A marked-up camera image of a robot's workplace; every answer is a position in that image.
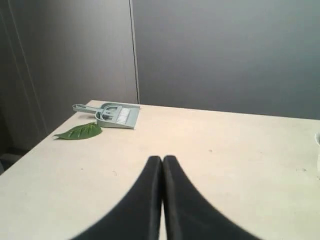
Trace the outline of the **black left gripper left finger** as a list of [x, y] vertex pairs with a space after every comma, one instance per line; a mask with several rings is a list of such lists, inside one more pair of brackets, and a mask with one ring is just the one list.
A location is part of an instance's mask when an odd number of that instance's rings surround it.
[[102, 219], [77, 236], [78, 240], [157, 240], [159, 238], [163, 165], [148, 158], [141, 174], [121, 201]]

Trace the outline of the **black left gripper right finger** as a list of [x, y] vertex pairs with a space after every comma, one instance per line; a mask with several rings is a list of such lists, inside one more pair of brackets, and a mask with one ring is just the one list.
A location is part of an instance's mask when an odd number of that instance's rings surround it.
[[177, 158], [162, 162], [165, 228], [168, 240], [256, 240], [215, 209], [191, 183]]

